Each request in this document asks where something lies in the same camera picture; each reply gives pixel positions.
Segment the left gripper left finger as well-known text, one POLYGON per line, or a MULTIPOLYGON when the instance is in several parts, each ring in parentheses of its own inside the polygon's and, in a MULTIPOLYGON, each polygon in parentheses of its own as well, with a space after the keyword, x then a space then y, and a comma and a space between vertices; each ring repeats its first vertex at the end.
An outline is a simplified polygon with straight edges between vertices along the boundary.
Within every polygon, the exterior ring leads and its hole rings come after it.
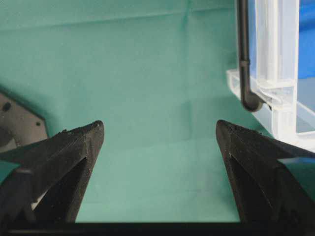
POLYGON ((75 221, 103 141, 98 120, 1 153, 0 222, 75 221))

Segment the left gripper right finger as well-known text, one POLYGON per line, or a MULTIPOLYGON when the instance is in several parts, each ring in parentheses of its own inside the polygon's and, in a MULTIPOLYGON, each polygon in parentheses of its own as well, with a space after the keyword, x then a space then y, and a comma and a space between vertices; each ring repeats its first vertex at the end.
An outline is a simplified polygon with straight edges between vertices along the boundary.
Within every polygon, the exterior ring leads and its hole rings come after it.
POLYGON ((225 120, 217 122, 216 138, 241 222, 314 221, 314 199, 281 162, 314 160, 313 152, 225 120))

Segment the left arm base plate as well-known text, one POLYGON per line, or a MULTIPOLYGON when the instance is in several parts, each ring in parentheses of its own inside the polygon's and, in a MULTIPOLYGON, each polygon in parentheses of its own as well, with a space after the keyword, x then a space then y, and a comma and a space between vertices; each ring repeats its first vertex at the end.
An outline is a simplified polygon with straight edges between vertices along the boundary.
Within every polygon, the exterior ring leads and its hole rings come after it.
POLYGON ((0 93, 0 151, 48 139, 45 119, 5 92, 0 93))

